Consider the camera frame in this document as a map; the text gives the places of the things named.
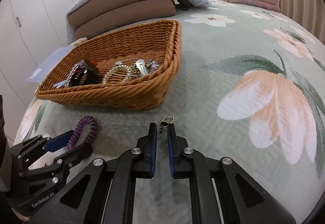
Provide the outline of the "brown wicker basket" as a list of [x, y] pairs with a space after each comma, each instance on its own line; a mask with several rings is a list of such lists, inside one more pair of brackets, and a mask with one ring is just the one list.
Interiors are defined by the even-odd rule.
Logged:
[[[36, 97], [62, 105], [109, 106], [129, 110], [160, 105], [181, 64], [181, 24], [158, 20], [117, 30], [74, 47], [45, 77]], [[53, 87], [87, 59], [101, 73], [98, 84]], [[148, 75], [135, 67], [144, 59]]]

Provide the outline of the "brown folded quilt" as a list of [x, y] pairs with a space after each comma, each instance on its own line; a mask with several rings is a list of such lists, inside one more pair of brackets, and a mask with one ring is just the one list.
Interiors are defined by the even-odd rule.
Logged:
[[[179, 0], [207, 8], [209, 0]], [[78, 0], [66, 14], [67, 41], [93, 38], [137, 21], [175, 15], [173, 0]]]

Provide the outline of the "silver hair clip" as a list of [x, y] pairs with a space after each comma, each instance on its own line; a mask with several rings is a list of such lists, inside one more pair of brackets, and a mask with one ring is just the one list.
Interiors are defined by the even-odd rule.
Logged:
[[144, 59], [138, 59], [135, 62], [135, 67], [137, 68], [141, 76], [146, 76], [149, 74]]

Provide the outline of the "cream knitted item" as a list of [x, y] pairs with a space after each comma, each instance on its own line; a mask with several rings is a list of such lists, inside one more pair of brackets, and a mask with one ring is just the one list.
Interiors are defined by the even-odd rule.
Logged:
[[72, 42], [71, 44], [69, 44], [68, 46], [69, 47], [75, 47], [75, 46], [78, 46], [78, 45], [81, 45], [82, 43], [86, 42], [88, 39], [86, 37], [83, 37], [83, 38], [80, 38], [74, 42]]

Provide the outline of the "blue grey book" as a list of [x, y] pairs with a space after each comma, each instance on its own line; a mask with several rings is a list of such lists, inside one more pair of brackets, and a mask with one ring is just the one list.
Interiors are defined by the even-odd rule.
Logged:
[[73, 47], [61, 47], [46, 58], [26, 79], [28, 83], [40, 84], [53, 68], [73, 49]]

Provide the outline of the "black round watch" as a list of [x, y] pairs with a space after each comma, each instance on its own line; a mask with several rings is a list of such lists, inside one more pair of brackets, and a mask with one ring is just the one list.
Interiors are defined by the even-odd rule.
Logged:
[[75, 87], [98, 84], [101, 80], [101, 73], [96, 64], [87, 59], [76, 63], [70, 70], [64, 87]]

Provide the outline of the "light blue hair clip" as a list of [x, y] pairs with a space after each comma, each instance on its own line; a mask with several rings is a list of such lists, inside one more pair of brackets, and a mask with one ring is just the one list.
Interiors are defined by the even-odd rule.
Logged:
[[53, 87], [58, 88], [58, 87], [64, 86], [65, 84], [66, 84], [66, 81], [64, 80], [64, 81], [54, 84]]

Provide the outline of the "white wardrobe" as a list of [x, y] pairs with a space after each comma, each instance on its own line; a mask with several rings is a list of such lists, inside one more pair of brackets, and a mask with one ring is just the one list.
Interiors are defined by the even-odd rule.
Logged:
[[15, 139], [37, 85], [33, 71], [66, 47], [66, 13], [77, 0], [1, 0], [1, 94], [5, 133]]

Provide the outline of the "floral green bedspread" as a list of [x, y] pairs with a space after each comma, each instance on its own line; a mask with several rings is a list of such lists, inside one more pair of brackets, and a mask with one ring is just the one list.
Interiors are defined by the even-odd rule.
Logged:
[[303, 223], [324, 192], [324, 45], [281, 13], [220, 0], [174, 18], [182, 25], [181, 66], [160, 106], [34, 99], [15, 142], [57, 136], [90, 115], [99, 123], [91, 158], [110, 160], [170, 115], [190, 147], [231, 157]]

